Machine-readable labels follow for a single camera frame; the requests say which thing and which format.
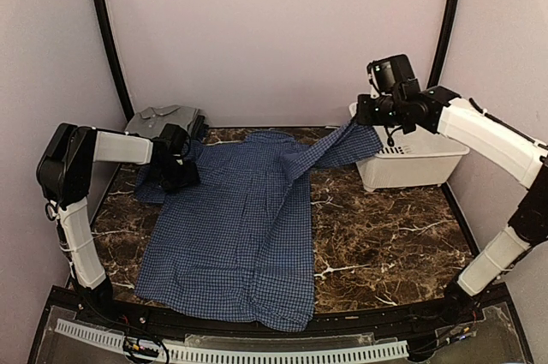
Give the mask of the blue checked long sleeve shirt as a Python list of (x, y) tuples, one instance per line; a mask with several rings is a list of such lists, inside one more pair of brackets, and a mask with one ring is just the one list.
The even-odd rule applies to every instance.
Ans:
[(229, 306), (295, 299), (314, 311), (310, 173), (370, 158), (376, 131), (348, 122), (312, 145), (273, 130), (236, 143), (193, 143), (200, 184), (173, 194), (137, 178), (135, 198), (161, 207), (135, 294), (195, 315), (200, 298)]

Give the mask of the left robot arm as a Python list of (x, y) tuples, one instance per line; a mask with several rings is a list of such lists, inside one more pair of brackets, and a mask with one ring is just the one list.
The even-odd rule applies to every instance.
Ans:
[(62, 123), (39, 161), (36, 177), (46, 216), (57, 224), (60, 249), (76, 290), (88, 300), (87, 312), (102, 326), (115, 325), (121, 309), (112, 301), (112, 284), (92, 237), (87, 210), (92, 168), (97, 162), (147, 165), (150, 178), (171, 194), (200, 181), (196, 164), (185, 157), (189, 150), (188, 133), (175, 124), (148, 139)]

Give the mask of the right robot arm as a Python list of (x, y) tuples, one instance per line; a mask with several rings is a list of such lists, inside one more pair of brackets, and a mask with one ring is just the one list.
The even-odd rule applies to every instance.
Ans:
[(394, 90), (357, 98), (355, 119), (360, 125), (421, 127), (476, 151), (513, 176), (527, 193), (507, 225), (444, 290), (437, 307), (446, 325), (468, 313), (476, 297), (504, 270), (547, 240), (547, 147), (509, 128), (446, 87), (406, 94)]

